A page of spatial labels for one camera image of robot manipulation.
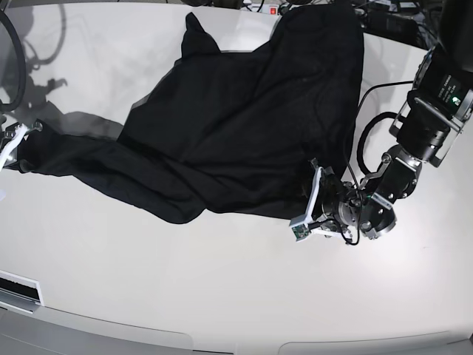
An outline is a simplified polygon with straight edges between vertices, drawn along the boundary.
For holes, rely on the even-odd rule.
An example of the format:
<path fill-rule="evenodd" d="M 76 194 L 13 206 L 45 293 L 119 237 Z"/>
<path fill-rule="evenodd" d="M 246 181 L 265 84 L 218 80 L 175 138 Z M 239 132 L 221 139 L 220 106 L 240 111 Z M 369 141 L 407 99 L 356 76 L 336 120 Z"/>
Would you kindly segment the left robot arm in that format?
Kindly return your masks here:
<path fill-rule="evenodd" d="M 341 237 L 355 246 L 360 237 L 371 240 L 396 224 L 393 205 L 415 190 L 422 167 L 441 165 L 438 152 L 450 133 L 459 135 L 472 116 L 472 2 L 445 1 L 438 42 L 424 56 L 401 112 L 383 112 L 364 128 L 356 150 L 364 177 L 342 182 L 333 171 L 312 161 L 314 176 L 304 214 L 290 227 L 296 240 L 311 234 Z M 397 143 L 381 158 L 376 172 L 363 162 L 370 130 L 391 118 L 390 134 Z"/>

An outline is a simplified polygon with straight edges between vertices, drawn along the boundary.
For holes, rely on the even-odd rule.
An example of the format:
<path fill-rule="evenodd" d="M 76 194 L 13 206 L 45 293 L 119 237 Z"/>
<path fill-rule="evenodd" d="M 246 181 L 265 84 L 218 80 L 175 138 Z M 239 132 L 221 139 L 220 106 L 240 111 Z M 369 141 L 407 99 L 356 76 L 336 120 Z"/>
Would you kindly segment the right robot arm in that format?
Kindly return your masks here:
<path fill-rule="evenodd" d="M 15 62 L 14 78 L 17 79 L 15 95 L 9 101 L 1 100 L 1 114 L 15 112 L 22 104 L 27 87 L 27 60 L 20 36 L 4 10 L 1 10 L 1 28 L 9 39 L 11 49 L 7 58 Z M 1 131 L 1 170 L 18 163 L 18 148 L 33 132 L 41 132 L 43 124 L 33 121 L 31 124 L 16 123 Z"/>

